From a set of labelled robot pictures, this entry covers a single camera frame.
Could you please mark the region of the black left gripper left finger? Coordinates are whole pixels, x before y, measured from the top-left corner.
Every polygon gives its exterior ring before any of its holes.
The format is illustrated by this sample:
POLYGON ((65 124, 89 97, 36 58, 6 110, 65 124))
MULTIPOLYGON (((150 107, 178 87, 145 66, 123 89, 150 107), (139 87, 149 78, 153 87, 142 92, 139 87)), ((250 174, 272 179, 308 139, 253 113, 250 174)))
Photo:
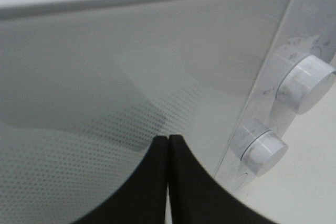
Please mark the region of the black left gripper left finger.
POLYGON ((168 139, 156 136, 124 184, 75 223, 165 223, 168 139))

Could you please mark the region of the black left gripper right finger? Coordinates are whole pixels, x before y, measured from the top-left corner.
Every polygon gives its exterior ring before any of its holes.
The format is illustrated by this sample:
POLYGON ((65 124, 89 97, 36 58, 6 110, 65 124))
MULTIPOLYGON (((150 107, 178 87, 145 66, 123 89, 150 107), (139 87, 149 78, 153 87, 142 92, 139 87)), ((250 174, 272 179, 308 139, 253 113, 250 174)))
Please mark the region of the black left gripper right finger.
POLYGON ((208 174, 181 135, 169 137, 169 161, 173 223, 265 223, 208 174))

